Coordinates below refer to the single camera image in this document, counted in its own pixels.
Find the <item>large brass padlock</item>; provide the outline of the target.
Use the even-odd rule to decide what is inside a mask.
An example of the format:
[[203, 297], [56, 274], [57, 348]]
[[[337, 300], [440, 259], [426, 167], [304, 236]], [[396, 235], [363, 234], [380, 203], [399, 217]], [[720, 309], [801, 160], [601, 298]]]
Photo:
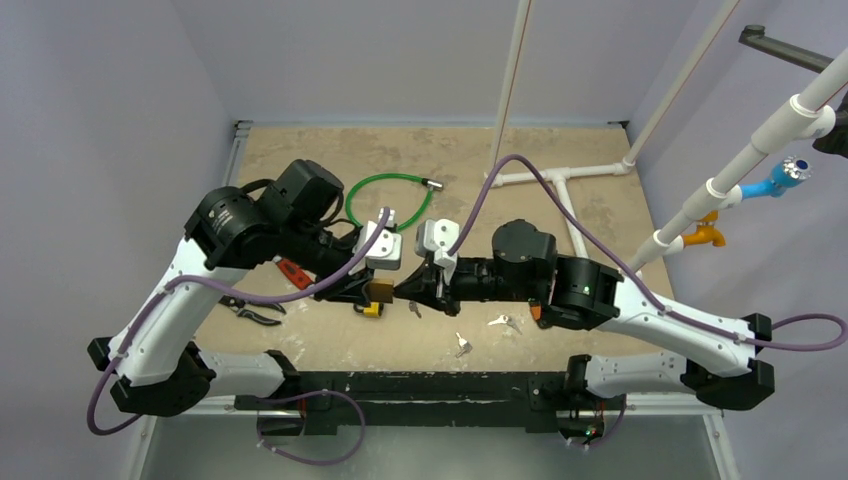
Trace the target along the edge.
[[392, 304], [394, 302], [394, 281], [391, 279], [372, 279], [365, 288], [370, 302]]

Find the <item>small yellow padlock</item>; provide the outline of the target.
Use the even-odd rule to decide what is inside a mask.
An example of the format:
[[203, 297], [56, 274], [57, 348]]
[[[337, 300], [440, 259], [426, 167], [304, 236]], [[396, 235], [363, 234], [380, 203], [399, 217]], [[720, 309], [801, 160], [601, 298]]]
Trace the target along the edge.
[[365, 318], [379, 319], [383, 316], [385, 304], [381, 302], [371, 302], [368, 306], [354, 304], [353, 311]]

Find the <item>black headed key bunch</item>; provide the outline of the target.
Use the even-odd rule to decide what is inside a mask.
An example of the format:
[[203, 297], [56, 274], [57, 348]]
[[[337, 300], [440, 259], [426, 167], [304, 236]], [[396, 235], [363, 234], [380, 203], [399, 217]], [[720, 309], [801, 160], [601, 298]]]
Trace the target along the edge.
[[422, 318], [422, 314], [419, 310], [418, 304], [415, 301], [409, 301], [408, 308], [418, 319]]

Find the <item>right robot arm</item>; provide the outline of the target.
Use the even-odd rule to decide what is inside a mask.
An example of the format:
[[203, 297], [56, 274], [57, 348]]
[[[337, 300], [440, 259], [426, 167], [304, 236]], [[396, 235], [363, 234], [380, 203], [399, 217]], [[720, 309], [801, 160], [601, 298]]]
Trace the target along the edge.
[[724, 410], [747, 411], [775, 390], [773, 367], [756, 344], [771, 336], [769, 318], [715, 316], [665, 297], [649, 301], [633, 279], [596, 261], [562, 255], [553, 235], [512, 220], [492, 237], [490, 257], [449, 255], [456, 223], [429, 220], [416, 233], [421, 265], [394, 289], [449, 316], [465, 302], [517, 302], [542, 329], [615, 333], [655, 346], [649, 354], [575, 355], [561, 381], [576, 407], [631, 393], [679, 392]]

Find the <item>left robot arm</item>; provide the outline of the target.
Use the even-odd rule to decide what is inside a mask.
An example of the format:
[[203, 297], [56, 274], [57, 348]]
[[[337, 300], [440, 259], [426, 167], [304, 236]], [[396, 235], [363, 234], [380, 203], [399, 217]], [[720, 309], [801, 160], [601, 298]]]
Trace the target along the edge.
[[389, 208], [336, 237], [329, 225], [343, 202], [340, 180], [311, 160], [292, 162], [275, 179], [209, 192], [136, 317], [119, 334], [90, 343], [102, 374], [98, 389], [108, 390], [121, 412], [136, 416], [175, 416], [205, 398], [228, 395], [262, 398], [275, 409], [292, 405], [298, 382], [283, 354], [216, 353], [198, 347], [194, 337], [226, 296], [272, 304], [272, 297], [236, 286], [275, 258], [315, 275], [296, 299], [367, 305], [375, 270], [398, 267], [402, 241]]

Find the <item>orange hex key set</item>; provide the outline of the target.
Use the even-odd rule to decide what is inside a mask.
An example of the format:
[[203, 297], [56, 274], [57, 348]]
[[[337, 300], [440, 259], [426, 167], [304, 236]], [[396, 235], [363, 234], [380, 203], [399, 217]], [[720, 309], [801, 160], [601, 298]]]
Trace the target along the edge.
[[545, 328], [546, 322], [544, 320], [544, 309], [541, 303], [530, 303], [529, 310], [532, 319], [535, 321], [536, 325], [539, 328]]

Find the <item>black pliers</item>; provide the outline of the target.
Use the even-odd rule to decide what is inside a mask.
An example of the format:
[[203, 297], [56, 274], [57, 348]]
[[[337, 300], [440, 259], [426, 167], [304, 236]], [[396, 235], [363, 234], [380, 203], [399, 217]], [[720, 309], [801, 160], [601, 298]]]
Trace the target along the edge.
[[237, 318], [265, 327], [280, 326], [280, 318], [287, 313], [281, 304], [249, 302], [229, 295], [223, 295], [218, 304], [232, 311]]

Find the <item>orange faucet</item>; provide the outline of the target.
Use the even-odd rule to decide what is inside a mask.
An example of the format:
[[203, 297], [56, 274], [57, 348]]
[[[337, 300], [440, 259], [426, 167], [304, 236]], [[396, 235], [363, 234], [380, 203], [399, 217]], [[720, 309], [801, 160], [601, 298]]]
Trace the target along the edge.
[[711, 244], [713, 247], [724, 247], [726, 245], [725, 237], [715, 226], [718, 219], [719, 212], [713, 210], [698, 220], [695, 231], [682, 236], [683, 246], [688, 248], [696, 245]]

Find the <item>blue faucet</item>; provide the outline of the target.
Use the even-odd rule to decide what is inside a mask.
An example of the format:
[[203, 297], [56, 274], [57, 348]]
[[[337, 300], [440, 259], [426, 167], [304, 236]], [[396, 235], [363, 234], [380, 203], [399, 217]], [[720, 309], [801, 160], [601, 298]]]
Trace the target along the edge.
[[779, 198], [787, 190], [801, 185], [812, 176], [812, 167], [797, 156], [789, 156], [776, 164], [767, 178], [740, 186], [742, 200], [760, 197]]

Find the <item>black overhead bar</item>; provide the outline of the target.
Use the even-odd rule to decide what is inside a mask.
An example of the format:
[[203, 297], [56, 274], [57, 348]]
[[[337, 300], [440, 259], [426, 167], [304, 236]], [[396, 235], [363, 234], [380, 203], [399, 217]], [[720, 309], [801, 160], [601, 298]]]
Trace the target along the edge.
[[833, 62], [831, 57], [769, 37], [762, 25], [746, 25], [740, 32], [738, 42], [814, 73], [822, 73]]

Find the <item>white pvc pipe frame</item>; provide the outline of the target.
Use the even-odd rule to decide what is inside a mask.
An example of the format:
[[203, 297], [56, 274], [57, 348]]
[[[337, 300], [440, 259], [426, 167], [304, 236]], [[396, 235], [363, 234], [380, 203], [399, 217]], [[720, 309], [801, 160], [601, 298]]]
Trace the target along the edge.
[[847, 53], [842, 52], [833, 60], [826, 60], [822, 69], [814, 67], [819, 76], [801, 93], [786, 100], [751, 135], [748, 144], [717, 174], [698, 187], [683, 203], [680, 211], [661, 229], [653, 232], [640, 245], [636, 254], [624, 262], [603, 246], [583, 228], [572, 215], [570, 197], [564, 192], [566, 181], [571, 178], [595, 176], [621, 176], [629, 174], [642, 148], [656, 130], [660, 121], [670, 110], [672, 103], [683, 91], [685, 84], [703, 60], [711, 45], [719, 36], [724, 25], [738, 8], [737, 1], [725, 1], [711, 23], [705, 29], [694, 50], [679, 71], [671, 87], [660, 101], [648, 123], [641, 131], [628, 153], [618, 162], [588, 167], [560, 167], [546, 170], [531, 169], [528, 174], [502, 174], [504, 160], [493, 164], [485, 175], [484, 187], [501, 186], [536, 180], [543, 186], [555, 185], [557, 200], [563, 202], [565, 216], [570, 224], [569, 232], [574, 241], [575, 251], [585, 256], [585, 242], [591, 241], [610, 258], [619, 270], [635, 276], [637, 271], [667, 254], [683, 248], [681, 234], [701, 217], [713, 210], [719, 210], [728, 203], [729, 198], [737, 199], [737, 184], [769, 155], [784, 148], [794, 140], [820, 138], [831, 132], [835, 125], [835, 114], [828, 103], [833, 96], [847, 86]]

